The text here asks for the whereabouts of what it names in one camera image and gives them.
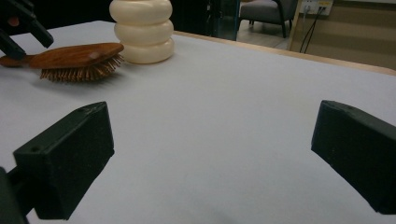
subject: chair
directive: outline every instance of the chair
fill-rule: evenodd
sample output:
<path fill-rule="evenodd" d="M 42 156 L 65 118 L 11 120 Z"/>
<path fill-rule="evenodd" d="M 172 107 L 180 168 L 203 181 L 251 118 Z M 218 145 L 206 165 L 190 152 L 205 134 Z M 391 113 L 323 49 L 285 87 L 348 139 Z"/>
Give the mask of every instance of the chair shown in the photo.
<path fill-rule="evenodd" d="M 282 26 L 283 37 L 286 38 L 285 21 L 291 22 L 297 8 L 298 0 L 254 0 L 241 6 L 238 18 L 238 27 L 242 20 L 249 20 L 249 24 L 254 21 L 279 24 Z"/>

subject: hairbrush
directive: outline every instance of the hairbrush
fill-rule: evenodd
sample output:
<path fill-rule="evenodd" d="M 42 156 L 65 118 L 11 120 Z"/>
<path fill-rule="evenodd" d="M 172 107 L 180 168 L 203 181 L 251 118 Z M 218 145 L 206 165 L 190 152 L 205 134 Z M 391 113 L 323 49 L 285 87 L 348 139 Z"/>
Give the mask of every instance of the hairbrush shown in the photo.
<path fill-rule="evenodd" d="M 120 43 L 100 43 L 50 49 L 37 55 L 26 55 L 17 61 L 4 56 L 0 64 L 19 67 L 28 64 L 42 69 L 40 78 L 51 81 L 94 81 L 110 76 L 123 62 Z"/>

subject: table surface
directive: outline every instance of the table surface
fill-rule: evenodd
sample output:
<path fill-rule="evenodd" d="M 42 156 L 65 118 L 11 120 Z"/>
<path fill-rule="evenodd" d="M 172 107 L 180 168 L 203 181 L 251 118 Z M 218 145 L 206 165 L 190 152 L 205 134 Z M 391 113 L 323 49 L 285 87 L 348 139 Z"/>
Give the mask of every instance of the table surface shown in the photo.
<path fill-rule="evenodd" d="M 118 42 L 114 23 L 50 30 L 51 48 Z M 14 40 L 44 51 L 31 35 Z M 310 149 L 322 100 L 396 124 L 396 77 L 173 35 L 162 63 L 95 83 L 0 68 L 0 164 L 72 110 L 106 101 L 115 155 L 69 224 L 395 223 Z M 38 220 L 31 223 L 64 223 Z"/>

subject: table edge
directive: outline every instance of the table edge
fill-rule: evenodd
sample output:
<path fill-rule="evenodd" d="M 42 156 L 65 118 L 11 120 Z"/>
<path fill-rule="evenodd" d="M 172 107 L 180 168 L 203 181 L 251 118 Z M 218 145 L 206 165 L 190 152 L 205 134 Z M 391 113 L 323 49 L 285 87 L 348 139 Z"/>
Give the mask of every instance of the table edge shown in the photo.
<path fill-rule="evenodd" d="M 180 32 L 180 31 L 174 31 L 174 35 L 182 35 L 182 36 L 187 36 L 187 37 L 192 37 L 192 38 L 198 38 L 198 39 L 218 42 L 218 43 L 222 43 L 222 44 L 233 45 L 233 46 L 237 46 L 237 47 L 241 47 L 241 48 L 260 50 L 260 51 L 270 52 L 270 53 L 274 53 L 274 54 L 278 54 L 278 55 L 290 56 L 290 57 L 294 57 L 294 58 L 305 59 L 305 60 L 319 62 L 319 63 L 329 63 L 329 64 L 334 64 L 334 65 L 341 65 L 344 67 L 357 68 L 360 70 L 377 72 L 377 73 L 391 75 L 391 76 L 396 77 L 396 71 L 392 70 L 390 68 L 386 68 L 386 67 L 379 67 L 379 66 L 374 66 L 374 65 L 370 65 L 370 64 L 364 64 L 364 63 L 347 62 L 347 61 L 342 61 L 342 60 L 337 60 L 337 59 L 332 59 L 332 58 L 325 58 L 325 57 L 320 57 L 320 56 L 315 56 L 315 55 L 302 54 L 299 52 L 288 51 L 288 50 L 284 50 L 284 49 L 272 49 L 272 48 L 268 48 L 268 47 L 264 47 L 264 46 L 236 42 L 236 41 L 227 40 L 227 39 L 220 39 L 220 38 L 215 38 L 212 36 L 190 34 L 190 33 L 185 33 L 185 32 Z"/>

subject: white ring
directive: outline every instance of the white ring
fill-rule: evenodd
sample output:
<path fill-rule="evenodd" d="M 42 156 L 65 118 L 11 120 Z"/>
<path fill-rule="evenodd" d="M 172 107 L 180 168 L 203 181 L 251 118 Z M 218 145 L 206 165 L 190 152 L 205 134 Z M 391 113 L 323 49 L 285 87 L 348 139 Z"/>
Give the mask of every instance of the white ring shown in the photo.
<path fill-rule="evenodd" d="M 155 25 L 135 26 L 116 23 L 114 33 L 120 42 L 127 45 L 155 45 L 168 40 L 174 31 L 171 21 Z"/>
<path fill-rule="evenodd" d="M 172 56 L 174 47 L 173 39 L 169 38 L 168 41 L 159 45 L 124 45 L 124 50 L 120 54 L 129 63 L 157 63 Z"/>
<path fill-rule="evenodd" d="M 111 2 L 110 15 L 114 21 L 124 24 L 147 25 L 169 20 L 172 4 L 169 0 Z"/>

